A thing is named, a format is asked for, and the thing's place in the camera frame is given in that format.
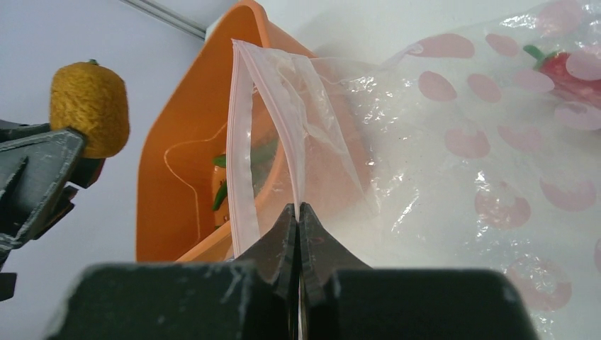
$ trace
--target plastic bag with pink dots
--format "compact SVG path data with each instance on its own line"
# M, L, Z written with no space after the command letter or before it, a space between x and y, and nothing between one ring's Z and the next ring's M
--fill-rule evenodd
M600 42L591 0L426 38L381 65L235 41L235 253L306 201L369 265L493 268L541 338L601 338Z

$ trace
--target green vegetable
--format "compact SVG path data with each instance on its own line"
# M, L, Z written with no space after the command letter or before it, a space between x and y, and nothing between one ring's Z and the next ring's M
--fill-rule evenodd
M273 159L274 155L276 153L276 150L278 148L278 142L279 142L278 139L275 138L272 141L270 141L269 143L251 150L251 152L250 152L251 166L261 164L261 163L264 163L264 162L267 162L267 161ZM220 154L219 156L213 158L213 164L215 166L219 166L220 168L225 168L225 155ZM219 208L221 208L221 205L223 204L223 201L227 198L227 196L228 196L228 183L226 181L223 181L223 183L221 184L221 187L219 187L219 190L217 190L217 194L215 194L215 201L213 202L213 211L217 211L217 210L219 210Z
M221 154L213 158L213 164L215 166L219 166L220 168L225 168L225 154Z
M213 202L213 211L217 211L219 210L219 208L221 208L221 205L223 204L223 201L227 196L228 182L223 181L223 183L221 183L221 186L219 187L219 190L217 190L217 194L215 195L215 202Z
M265 145L250 150L250 164L261 164L274 158L278 148L278 139L274 139Z
M250 151L250 164L261 164L274 158L278 148L278 139L274 139L269 143L257 147ZM225 154L213 158L213 164L220 168L225 168Z

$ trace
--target green stem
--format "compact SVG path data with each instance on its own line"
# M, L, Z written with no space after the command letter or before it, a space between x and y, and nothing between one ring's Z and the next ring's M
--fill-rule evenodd
M546 59L547 55L545 55L538 47L534 45L526 45L524 46L524 51L531 55L538 62L542 62Z

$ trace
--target clear plastic bag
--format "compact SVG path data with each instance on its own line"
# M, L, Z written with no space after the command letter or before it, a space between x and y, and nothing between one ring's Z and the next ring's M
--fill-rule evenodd
M235 252L306 201L371 266L502 271L543 339L598 338L600 19L601 1L555 1L381 65L235 41Z

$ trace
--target ziplock seal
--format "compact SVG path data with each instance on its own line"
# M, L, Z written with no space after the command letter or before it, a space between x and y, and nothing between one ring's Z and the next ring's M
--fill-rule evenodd
M228 203L234 256L239 256L260 238L257 211L252 190L250 171L250 131L252 128L252 79L247 65L240 62L240 49L234 41L232 64L232 86L228 112L228 137L225 162L228 180Z

